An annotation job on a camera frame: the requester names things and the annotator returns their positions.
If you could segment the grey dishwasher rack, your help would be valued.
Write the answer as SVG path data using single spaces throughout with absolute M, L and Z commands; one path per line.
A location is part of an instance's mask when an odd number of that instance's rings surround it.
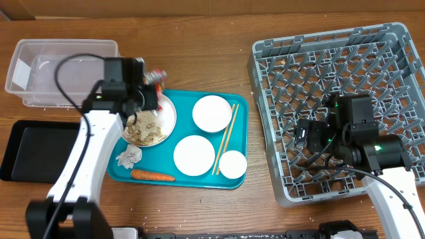
M 402 23 L 259 40 L 248 73 L 280 206 L 363 194 L 351 168 L 395 137 L 424 184 L 424 65 Z

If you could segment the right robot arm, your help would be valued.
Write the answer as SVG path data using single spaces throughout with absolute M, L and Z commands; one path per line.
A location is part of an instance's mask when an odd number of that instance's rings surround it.
M 424 211 L 416 189 L 413 162 L 398 135 L 380 135 L 372 98 L 333 94 L 324 104 L 324 121 L 300 119 L 295 144 L 313 155 L 306 171 L 348 171 L 362 182 L 387 238 L 423 238 Z

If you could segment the clear plastic bin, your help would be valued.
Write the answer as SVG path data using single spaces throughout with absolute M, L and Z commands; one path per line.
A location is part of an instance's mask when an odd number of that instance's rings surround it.
M 62 59 L 80 53 L 103 57 L 120 55 L 114 40 L 23 39 L 13 53 L 5 90 L 20 97 L 28 107 L 70 107 L 54 83 L 54 70 Z M 62 65 L 58 82 L 76 104 L 81 104 L 94 84 L 103 78 L 104 62 L 83 56 Z

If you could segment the red foil snack wrapper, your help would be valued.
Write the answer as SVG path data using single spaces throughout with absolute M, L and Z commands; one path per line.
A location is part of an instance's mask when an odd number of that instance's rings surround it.
M 142 84 L 146 84 L 146 85 L 155 84 L 156 85 L 158 103 L 159 103 L 160 97 L 162 97 L 162 95 L 163 95 L 166 77 L 167 77 L 167 74 L 164 70 L 155 69 L 155 70 L 152 70 L 151 72 L 146 72 L 146 71 L 143 72 L 143 83 Z M 163 108 L 159 104 L 158 109 L 157 110 L 151 110 L 151 113 L 154 116 L 157 116 L 158 112 L 160 112 L 162 110 L 163 110 Z

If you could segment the large plate with food scraps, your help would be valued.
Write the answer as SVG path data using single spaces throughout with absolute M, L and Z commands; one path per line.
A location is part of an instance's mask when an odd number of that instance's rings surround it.
M 138 147 L 150 147 L 166 140 L 177 123 L 177 111 L 172 101 L 159 95 L 160 110 L 141 111 L 130 116 L 122 137 Z

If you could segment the white napkin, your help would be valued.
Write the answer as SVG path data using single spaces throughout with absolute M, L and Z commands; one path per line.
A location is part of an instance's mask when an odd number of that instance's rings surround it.
M 132 169 L 136 163 L 141 161 L 141 158 L 142 150 L 135 145 L 129 144 L 126 150 L 116 157 L 116 160 L 118 161 L 118 166 L 123 166 L 125 169 Z

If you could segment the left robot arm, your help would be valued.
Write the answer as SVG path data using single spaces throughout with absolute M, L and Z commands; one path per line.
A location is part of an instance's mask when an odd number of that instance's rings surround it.
M 32 200 L 25 218 L 31 238 L 137 238 L 131 227 L 111 227 L 99 206 L 104 174 L 114 145 L 121 138 L 128 117 L 141 110 L 155 110 L 155 85 L 160 76 L 148 78 L 142 58 L 103 57 L 104 75 L 81 105 L 60 85 L 60 69 L 74 58 L 67 56 L 54 70 L 58 91 L 81 115 L 72 151 L 59 178 L 44 201 Z

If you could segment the black plastic bin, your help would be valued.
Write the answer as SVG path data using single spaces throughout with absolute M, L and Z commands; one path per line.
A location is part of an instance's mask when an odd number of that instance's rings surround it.
M 1 164 L 1 180 L 55 183 L 72 151 L 79 127 L 74 122 L 15 122 Z

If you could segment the small white cup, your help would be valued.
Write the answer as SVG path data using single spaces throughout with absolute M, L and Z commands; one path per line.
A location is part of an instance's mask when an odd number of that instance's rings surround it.
M 247 170 L 247 160 L 239 151 L 227 151 L 219 159 L 219 170 L 227 179 L 238 179 Z

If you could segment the white medium bowl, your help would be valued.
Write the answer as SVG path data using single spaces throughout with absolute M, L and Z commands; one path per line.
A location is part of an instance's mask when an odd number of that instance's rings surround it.
M 175 146 L 173 159 L 180 172 L 197 177 L 210 170 L 215 160 L 215 150 L 207 138 L 190 135 Z

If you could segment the orange carrot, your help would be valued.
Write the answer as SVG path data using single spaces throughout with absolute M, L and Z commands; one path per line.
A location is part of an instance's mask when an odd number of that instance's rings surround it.
M 131 177 L 133 179 L 143 181 L 175 181 L 175 177 L 171 175 L 155 173 L 151 171 L 143 171 L 139 169 L 132 170 Z

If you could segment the pink bowl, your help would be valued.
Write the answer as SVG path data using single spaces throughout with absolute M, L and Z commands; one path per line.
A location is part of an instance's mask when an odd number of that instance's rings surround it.
M 232 107 L 224 98 L 209 95 L 195 103 L 192 117 L 199 129 L 207 133 L 216 133 L 229 125 L 232 119 Z

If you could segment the teal plastic tray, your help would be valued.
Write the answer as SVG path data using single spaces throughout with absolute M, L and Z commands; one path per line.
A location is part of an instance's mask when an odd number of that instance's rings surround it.
M 195 105 L 206 92 L 165 90 L 159 112 L 169 136 L 154 146 L 141 147 L 134 169 L 175 178 L 171 186 L 236 189 L 245 180 L 248 162 L 248 103 L 237 94 L 217 93 L 237 114 L 222 130 L 207 132 L 193 120 Z

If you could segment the wooden chopstick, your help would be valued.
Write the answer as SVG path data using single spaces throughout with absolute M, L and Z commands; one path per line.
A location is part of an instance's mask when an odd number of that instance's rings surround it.
M 222 153 L 220 154 L 220 157 L 227 150 L 228 144 L 230 142 L 230 137 L 232 135 L 232 130 L 233 130 L 233 127 L 234 127 L 234 123 L 236 121 L 236 117 L 237 117 L 237 114 L 238 114 L 238 109 L 239 109 L 239 105 L 237 105 L 237 106 L 235 105 L 235 108 L 234 108 L 234 111 L 233 111 L 233 118 L 230 121 L 230 125 L 229 125 L 229 128 L 228 128 L 226 139 L 224 141 L 224 147 L 223 147 Z M 220 169 L 218 168 L 218 164 L 217 164 L 215 175 L 219 175 L 219 173 L 220 173 Z
M 235 104 L 232 105 L 231 118 L 230 119 L 233 118 L 234 108 L 235 108 Z M 215 158 L 213 169 L 212 169 L 212 173 L 211 173 L 212 176 L 215 174 L 216 167 L 217 167 L 217 164 L 218 164 L 218 160 L 220 158 L 220 154 L 222 153 L 222 150 L 223 150 L 223 147 L 224 147 L 224 141 L 226 139 L 226 135 L 227 135 L 227 132 L 228 132 L 229 125 L 230 125 L 230 123 L 225 127 L 224 133 L 222 135 L 222 140 L 221 140 L 221 143 L 220 143 L 220 147 L 219 147 L 218 152 L 216 154 L 216 158 Z

